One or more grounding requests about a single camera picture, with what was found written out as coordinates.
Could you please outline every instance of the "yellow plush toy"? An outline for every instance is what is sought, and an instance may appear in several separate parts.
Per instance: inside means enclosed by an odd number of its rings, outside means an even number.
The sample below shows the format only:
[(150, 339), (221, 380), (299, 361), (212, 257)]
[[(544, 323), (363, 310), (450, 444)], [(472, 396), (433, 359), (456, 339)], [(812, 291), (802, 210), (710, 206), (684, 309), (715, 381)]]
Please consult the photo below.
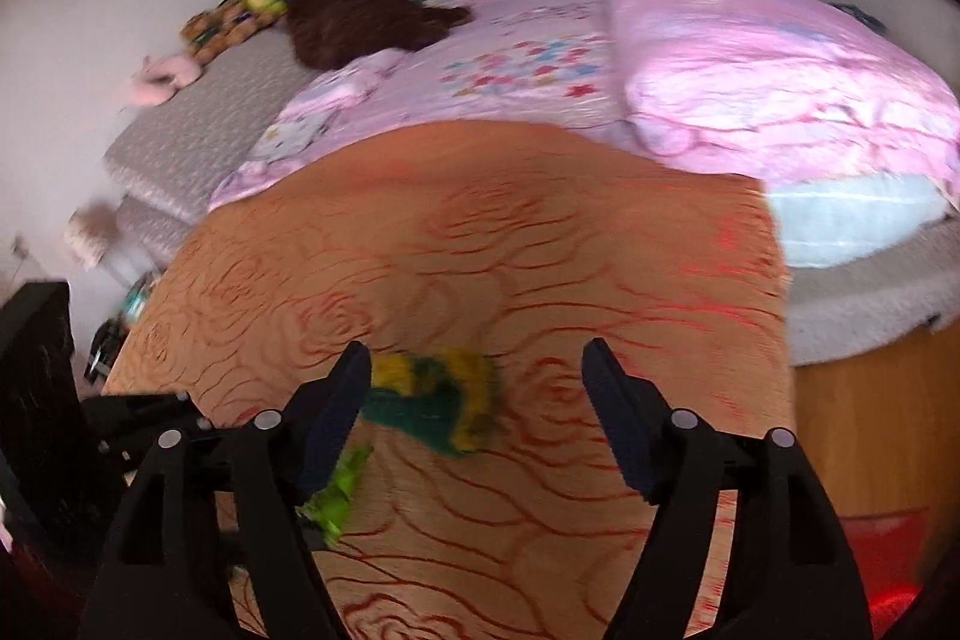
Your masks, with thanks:
[(499, 386), (496, 364), (476, 351), (378, 354), (364, 416), (440, 453), (475, 453), (493, 432)]
[(181, 29), (186, 52), (200, 66), (253, 34), (270, 28), (287, 13), (285, 0), (223, 0), (215, 9), (194, 15)]

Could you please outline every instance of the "brown plush toy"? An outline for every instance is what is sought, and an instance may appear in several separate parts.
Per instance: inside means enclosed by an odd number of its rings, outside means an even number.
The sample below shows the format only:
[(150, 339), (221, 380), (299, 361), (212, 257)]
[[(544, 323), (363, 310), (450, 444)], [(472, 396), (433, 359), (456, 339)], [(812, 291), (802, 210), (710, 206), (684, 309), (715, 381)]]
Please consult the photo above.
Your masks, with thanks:
[(390, 47), (424, 49), (471, 19), (463, 6), (423, 6), (410, 0), (287, 0), (296, 58), (320, 71)]

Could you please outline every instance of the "pink bedsheet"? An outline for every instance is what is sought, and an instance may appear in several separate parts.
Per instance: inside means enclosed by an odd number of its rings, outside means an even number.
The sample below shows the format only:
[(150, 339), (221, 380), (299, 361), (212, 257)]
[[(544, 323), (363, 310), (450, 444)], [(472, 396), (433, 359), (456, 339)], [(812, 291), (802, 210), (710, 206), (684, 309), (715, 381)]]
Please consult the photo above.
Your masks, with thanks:
[(689, 172), (768, 188), (926, 175), (956, 193), (960, 106), (939, 76), (815, 0), (472, 0), (421, 52), (323, 74), (210, 209), (335, 150), (448, 119), (560, 125)]
[(960, 107), (944, 81), (815, 0), (608, 0), (642, 145), (689, 172), (778, 186), (928, 175), (957, 190)]
[[(613, 125), (627, 108), (601, 0), (466, 3), (475, 20), (443, 42), (402, 58), (362, 58), (318, 77), (264, 135), (280, 141), (262, 140), (219, 186), (210, 209), (260, 193), (354, 142), (430, 121), (545, 122), (617, 143)], [(311, 133), (312, 143), (299, 145)]]

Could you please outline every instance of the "light blue cushion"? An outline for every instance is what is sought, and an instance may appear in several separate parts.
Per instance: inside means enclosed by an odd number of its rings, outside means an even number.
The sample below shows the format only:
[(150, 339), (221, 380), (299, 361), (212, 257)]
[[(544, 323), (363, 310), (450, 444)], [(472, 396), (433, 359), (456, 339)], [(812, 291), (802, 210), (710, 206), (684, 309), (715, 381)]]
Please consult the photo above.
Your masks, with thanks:
[(894, 247), (949, 204), (923, 176), (816, 180), (769, 191), (787, 266), (829, 268)]

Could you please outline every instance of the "green toy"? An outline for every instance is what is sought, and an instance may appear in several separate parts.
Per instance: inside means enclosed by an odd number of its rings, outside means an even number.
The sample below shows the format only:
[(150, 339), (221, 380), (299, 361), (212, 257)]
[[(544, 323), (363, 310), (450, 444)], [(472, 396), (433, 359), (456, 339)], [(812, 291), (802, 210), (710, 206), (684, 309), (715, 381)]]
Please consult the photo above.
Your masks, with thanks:
[(328, 548), (340, 542), (350, 517), (350, 500), (371, 453), (373, 448), (370, 447), (353, 448), (349, 453), (343, 453), (326, 487), (296, 509), (299, 515), (323, 530), (323, 541)]
[(463, 456), (483, 450), (491, 437), (499, 395), (496, 364), (476, 351), (381, 353), (373, 356), (363, 415), (410, 434), (437, 453)]

